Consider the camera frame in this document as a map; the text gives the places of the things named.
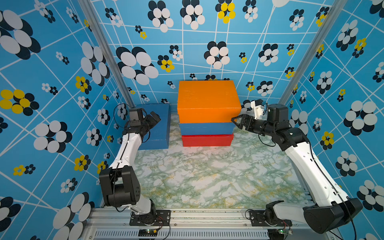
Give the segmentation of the blue shoebox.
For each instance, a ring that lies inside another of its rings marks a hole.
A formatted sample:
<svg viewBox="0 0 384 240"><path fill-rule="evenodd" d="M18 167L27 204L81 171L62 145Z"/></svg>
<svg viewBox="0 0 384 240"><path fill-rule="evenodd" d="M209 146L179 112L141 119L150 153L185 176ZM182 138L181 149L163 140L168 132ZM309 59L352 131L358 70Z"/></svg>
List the blue shoebox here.
<svg viewBox="0 0 384 240"><path fill-rule="evenodd" d="M171 107L170 104L145 104L137 105L137 108L143 108L146 113L155 112L159 115L161 121L150 130L144 137L145 143L142 143L139 150L163 150L169 148L170 125L171 125Z"/></svg>
<svg viewBox="0 0 384 240"><path fill-rule="evenodd" d="M180 129L183 136L231 135L235 125L233 123L180 124Z"/></svg>

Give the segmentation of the orange shoebox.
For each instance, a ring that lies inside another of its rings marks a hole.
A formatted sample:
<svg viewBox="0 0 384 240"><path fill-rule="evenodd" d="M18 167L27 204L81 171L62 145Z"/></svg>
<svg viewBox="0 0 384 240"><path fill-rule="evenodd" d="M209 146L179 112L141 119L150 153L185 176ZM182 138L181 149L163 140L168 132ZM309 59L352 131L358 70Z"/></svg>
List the orange shoebox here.
<svg viewBox="0 0 384 240"><path fill-rule="evenodd" d="M241 109L233 81L179 82L177 110L181 124L229 123Z"/></svg>

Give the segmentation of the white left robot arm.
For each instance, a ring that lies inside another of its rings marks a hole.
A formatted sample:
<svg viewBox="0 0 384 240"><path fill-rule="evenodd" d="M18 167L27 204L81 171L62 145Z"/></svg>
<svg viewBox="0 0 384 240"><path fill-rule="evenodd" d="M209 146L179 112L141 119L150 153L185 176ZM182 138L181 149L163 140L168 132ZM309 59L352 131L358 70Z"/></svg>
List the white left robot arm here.
<svg viewBox="0 0 384 240"><path fill-rule="evenodd" d="M101 170L99 180L105 205L118 212L130 209L145 225L154 224L158 217L155 203L141 195L141 186L134 172L134 163L145 136L150 136L161 118L143 108L129 110L129 121L123 130L122 144L108 169Z"/></svg>

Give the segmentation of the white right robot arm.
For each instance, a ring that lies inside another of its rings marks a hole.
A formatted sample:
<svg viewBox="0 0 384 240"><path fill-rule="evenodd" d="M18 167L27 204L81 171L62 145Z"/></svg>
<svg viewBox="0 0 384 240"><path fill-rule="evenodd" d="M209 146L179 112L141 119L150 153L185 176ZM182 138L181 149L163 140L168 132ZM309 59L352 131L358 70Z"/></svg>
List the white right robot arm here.
<svg viewBox="0 0 384 240"><path fill-rule="evenodd" d="M314 202L309 207L283 201L269 203L265 211L266 222L271 226L285 220L300 222L318 234L352 223L363 209L362 203L357 198L350 198L332 179L304 132L291 127L289 109L281 104L265 106L261 100L252 101L250 105L253 115L242 114L231 121L239 129L271 137L297 168Z"/></svg>

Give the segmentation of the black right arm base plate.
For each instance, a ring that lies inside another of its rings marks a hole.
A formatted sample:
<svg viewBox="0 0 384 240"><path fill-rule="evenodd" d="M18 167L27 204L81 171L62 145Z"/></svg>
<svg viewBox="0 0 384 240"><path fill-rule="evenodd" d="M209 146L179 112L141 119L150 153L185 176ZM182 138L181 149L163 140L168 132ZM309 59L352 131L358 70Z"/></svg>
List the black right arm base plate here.
<svg viewBox="0 0 384 240"><path fill-rule="evenodd" d="M253 227L278 227L278 228L288 228L291 227L292 221L290 220L280 220L274 219L269 223L267 221L267 215L265 210L246 210L245 217L249 220Z"/></svg>

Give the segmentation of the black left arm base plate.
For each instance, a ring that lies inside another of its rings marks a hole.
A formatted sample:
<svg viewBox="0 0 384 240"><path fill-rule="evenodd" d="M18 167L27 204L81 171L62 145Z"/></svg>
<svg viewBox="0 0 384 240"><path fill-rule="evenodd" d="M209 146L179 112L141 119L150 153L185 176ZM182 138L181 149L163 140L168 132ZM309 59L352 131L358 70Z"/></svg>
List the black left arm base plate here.
<svg viewBox="0 0 384 240"><path fill-rule="evenodd" d="M131 214L129 225L135 227L164 227L170 225L170 220L170 210L156 210L156 213L145 215Z"/></svg>

